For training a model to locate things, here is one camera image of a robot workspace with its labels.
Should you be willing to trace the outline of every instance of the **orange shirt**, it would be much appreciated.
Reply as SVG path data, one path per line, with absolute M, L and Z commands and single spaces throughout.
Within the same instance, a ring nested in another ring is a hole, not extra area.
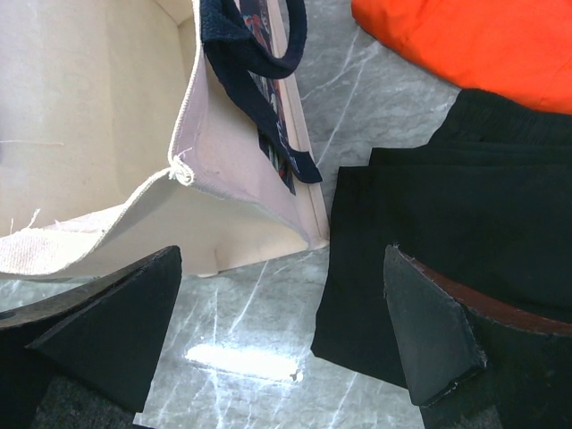
M 365 31 L 462 88 L 572 114 L 572 0 L 352 0 Z

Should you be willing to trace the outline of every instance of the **navy blue strap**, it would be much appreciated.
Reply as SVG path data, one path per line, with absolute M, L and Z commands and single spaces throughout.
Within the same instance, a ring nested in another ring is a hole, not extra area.
M 279 132 L 278 115 L 249 74 L 281 79 L 298 66 L 307 34 L 306 8 L 303 0 L 287 3 L 290 39 L 283 58 L 274 58 L 257 42 L 233 0 L 201 1 L 201 37 L 214 73 L 232 102 L 270 139 L 300 181 L 318 183 L 322 176 L 314 160 L 308 152 L 293 149 L 285 134 Z

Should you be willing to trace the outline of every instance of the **folded black clothing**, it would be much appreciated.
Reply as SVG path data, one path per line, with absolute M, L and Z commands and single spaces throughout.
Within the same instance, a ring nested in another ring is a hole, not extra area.
M 514 307 L 572 323 L 572 117 L 463 90 L 430 143 L 340 168 L 314 354 L 407 387 L 383 298 L 397 245 Z
M 572 116 L 537 112 L 481 89 L 463 89 L 434 141 L 488 141 L 570 146 Z

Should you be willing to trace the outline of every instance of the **gray marble surface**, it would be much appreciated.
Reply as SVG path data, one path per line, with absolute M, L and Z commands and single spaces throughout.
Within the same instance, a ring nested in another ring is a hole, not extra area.
M 426 143 L 458 92 L 407 63 L 353 21 L 349 0 L 308 0 L 297 79 L 330 207 L 340 165 L 371 147 Z M 310 352 L 328 250 L 185 278 L 145 412 L 174 428 L 423 427 L 406 391 Z M 0 311 L 65 291 L 70 282 L 0 283 Z

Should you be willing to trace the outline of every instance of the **beige bag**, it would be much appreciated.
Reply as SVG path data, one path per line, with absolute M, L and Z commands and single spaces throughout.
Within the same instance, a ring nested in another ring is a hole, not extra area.
M 0 275 L 110 273 L 172 244 L 209 275 L 327 243 L 319 186 L 284 186 L 209 70 L 193 2 L 0 2 Z

